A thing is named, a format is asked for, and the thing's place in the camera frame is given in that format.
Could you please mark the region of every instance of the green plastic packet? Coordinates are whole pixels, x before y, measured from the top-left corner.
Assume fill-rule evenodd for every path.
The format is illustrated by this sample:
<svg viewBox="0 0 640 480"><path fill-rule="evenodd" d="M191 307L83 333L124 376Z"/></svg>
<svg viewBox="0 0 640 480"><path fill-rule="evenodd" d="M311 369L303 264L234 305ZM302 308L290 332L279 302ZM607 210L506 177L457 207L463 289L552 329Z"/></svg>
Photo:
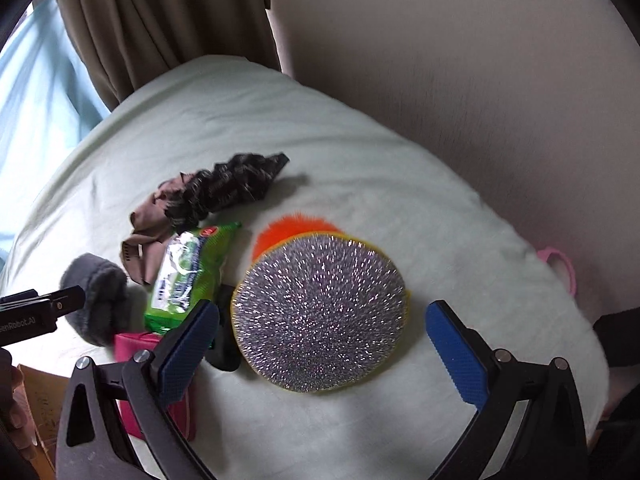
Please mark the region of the green plastic packet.
<svg viewBox="0 0 640 480"><path fill-rule="evenodd" d="M145 311L145 326L164 335L220 288L222 265L239 222L185 231L167 245Z"/></svg>

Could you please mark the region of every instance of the human hand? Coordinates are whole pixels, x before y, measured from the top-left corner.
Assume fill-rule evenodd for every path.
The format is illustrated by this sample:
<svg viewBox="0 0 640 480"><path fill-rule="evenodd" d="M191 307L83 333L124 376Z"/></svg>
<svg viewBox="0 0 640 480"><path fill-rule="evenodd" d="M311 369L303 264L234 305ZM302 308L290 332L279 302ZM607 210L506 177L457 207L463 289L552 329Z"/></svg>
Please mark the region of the human hand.
<svg viewBox="0 0 640 480"><path fill-rule="evenodd" d="M14 403L9 410L9 418L14 425L14 430L8 432L9 437L20 450L20 454L27 460L36 457L36 450L31 442L33 434L33 422L27 416L27 401L22 391L16 388L22 384L24 376L18 368L11 367L11 390L14 392Z"/></svg>

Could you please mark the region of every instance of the orange pom-pom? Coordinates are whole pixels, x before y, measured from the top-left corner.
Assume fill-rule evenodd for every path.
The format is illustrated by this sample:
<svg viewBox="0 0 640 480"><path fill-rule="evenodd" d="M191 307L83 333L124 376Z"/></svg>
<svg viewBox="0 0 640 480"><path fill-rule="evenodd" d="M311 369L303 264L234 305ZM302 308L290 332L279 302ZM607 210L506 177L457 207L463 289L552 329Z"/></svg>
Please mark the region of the orange pom-pom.
<svg viewBox="0 0 640 480"><path fill-rule="evenodd" d="M287 238L317 231L331 233L341 232L335 225L322 218L306 216L302 213L283 216L281 219L269 224L267 228L258 235L254 250L251 254L251 261L254 262L264 251Z"/></svg>

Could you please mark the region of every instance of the blue rubber pad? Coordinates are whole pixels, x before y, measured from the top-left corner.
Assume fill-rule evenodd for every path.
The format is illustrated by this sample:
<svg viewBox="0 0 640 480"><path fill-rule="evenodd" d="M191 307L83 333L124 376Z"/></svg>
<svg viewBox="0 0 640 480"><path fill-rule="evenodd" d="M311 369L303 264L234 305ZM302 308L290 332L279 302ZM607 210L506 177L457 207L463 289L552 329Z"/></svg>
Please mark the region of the blue rubber pad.
<svg viewBox="0 0 640 480"><path fill-rule="evenodd" d="M215 338L219 325L220 313L217 306L207 302L158 370L158 393L162 407L166 409L182 399L198 364Z"/></svg>
<svg viewBox="0 0 640 480"><path fill-rule="evenodd" d="M462 334L437 303L431 303L424 314L427 334L462 400L482 410L489 397L487 374Z"/></svg>

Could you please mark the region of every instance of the red sticker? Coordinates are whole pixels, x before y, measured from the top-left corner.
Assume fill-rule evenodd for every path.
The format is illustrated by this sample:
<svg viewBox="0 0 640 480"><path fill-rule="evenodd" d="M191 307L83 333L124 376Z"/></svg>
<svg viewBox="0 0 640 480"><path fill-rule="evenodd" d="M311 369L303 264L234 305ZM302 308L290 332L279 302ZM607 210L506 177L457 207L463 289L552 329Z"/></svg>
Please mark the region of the red sticker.
<svg viewBox="0 0 640 480"><path fill-rule="evenodd" d="M218 228L217 227L207 227L206 229L203 229L202 231L200 231L200 236L213 236L214 234L216 234L218 232Z"/></svg>

